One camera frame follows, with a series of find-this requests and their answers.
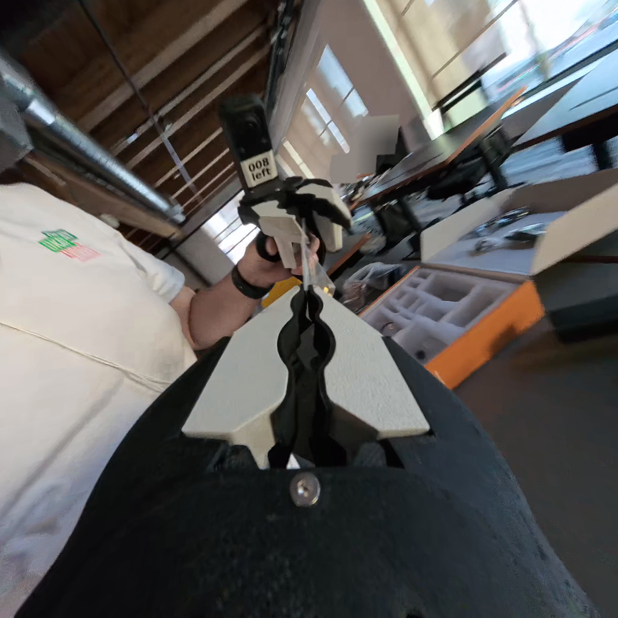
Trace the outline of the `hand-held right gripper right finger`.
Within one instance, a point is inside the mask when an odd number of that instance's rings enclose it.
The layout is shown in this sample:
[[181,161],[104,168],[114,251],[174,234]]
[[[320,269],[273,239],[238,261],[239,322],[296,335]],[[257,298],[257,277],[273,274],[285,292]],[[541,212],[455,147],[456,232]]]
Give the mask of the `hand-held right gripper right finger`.
[[430,425],[386,339],[320,288],[309,288],[320,358],[310,450],[319,467],[347,465],[364,443],[428,434]]

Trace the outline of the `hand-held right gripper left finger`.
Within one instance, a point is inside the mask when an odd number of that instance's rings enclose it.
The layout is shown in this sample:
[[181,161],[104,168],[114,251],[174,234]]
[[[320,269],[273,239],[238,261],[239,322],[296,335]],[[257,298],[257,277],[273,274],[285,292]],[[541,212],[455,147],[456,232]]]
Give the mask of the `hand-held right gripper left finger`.
[[293,455],[310,408],[299,355],[308,327],[306,294],[292,288],[227,342],[182,432],[245,446],[259,468],[299,468]]

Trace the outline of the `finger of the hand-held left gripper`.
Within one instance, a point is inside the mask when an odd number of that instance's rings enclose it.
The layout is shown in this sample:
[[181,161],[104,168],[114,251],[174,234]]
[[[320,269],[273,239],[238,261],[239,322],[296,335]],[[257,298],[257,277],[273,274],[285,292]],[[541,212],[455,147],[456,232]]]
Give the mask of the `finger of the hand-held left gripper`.
[[282,262],[282,266],[290,271],[296,269],[298,248],[306,243],[306,234],[302,230],[294,214],[280,207],[278,201],[270,200],[255,205],[256,225],[262,235],[273,239],[277,252],[267,251],[267,240],[256,241],[257,249],[263,259]]
[[303,180],[299,200],[300,209],[312,221],[310,228],[325,251],[340,251],[343,230],[351,227],[351,213],[337,190],[325,180]]

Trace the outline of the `small clear screw pouch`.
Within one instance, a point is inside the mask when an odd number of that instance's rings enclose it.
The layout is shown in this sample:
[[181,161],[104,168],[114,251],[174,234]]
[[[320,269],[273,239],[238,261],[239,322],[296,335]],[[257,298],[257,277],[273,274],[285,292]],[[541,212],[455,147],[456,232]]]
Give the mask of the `small clear screw pouch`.
[[317,257],[310,251],[310,235],[306,228],[305,219],[301,220],[302,241],[300,256],[302,264],[302,287],[305,292],[320,290],[329,297],[334,297],[336,286],[320,264]]

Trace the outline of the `person's left forearm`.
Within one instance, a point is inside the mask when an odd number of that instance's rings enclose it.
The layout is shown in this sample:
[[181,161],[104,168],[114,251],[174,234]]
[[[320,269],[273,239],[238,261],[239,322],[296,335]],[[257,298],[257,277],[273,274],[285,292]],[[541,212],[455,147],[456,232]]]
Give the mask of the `person's left forearm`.
[[195,351],[204,351],[223,337],[232,336],[251,319],[261,300],[244,297],[230,274],[189,301],[187,329]]

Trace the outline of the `dark office desk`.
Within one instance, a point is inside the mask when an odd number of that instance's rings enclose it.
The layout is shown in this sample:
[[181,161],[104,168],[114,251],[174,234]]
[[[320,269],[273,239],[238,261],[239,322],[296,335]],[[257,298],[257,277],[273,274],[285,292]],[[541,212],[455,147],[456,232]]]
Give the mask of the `dark office desk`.
[[481,143],[492,130],[501,126],[503,115],[521,100],[526,89],[520,87],[514,94],[490,104],[481,112],[408,154],[372,182],[350,209],[378,201],[398,189],[412,187],[447,169],[467,148]]
[[543,318],[454,392],[557,555],[601,614],[617,617],[617,335],[563,344]]

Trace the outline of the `black wristband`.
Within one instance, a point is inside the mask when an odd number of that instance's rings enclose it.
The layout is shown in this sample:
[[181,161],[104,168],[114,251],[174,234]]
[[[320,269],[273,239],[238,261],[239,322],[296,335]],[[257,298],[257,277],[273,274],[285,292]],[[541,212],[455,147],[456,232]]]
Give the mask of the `black wristband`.
[[274,287],[274,284],[261,287],[248,282],[241,274],[238,265],[235,265],[232,269],[230,278],[236,290],[238,290],[244,297],[252,300],[261,300],[266,297]]

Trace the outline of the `orange box with foam insert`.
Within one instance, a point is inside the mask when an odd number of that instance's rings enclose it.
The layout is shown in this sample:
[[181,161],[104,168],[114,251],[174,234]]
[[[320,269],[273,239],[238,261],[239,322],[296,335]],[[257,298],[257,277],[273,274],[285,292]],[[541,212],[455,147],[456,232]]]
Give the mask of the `orange box with foam insert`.
[[544,316],[617,295],[617,170],[507,189],[421,234],[421,263],[360,317],[455,388]]

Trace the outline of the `person in white shirt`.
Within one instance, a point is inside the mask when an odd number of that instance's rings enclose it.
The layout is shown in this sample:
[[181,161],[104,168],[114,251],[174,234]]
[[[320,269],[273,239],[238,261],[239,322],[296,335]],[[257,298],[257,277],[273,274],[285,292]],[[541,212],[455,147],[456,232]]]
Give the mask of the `person in white shirt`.
[[117,446],[196,356],[176,268],[27,183],[1,186],[1,617],[70,537]]

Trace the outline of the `silver ventilation duct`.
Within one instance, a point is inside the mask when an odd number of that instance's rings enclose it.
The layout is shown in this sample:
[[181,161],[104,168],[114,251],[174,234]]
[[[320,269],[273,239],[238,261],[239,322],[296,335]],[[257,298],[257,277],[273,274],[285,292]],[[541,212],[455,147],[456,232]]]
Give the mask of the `silver ventilation duct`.
[[47,97],[26,69],[1,50],[1,100],[19,119],[17,136],[25,153],[42,153],[78,176],[97,184],[159,218],[181,224],[182,207],[141,180]]

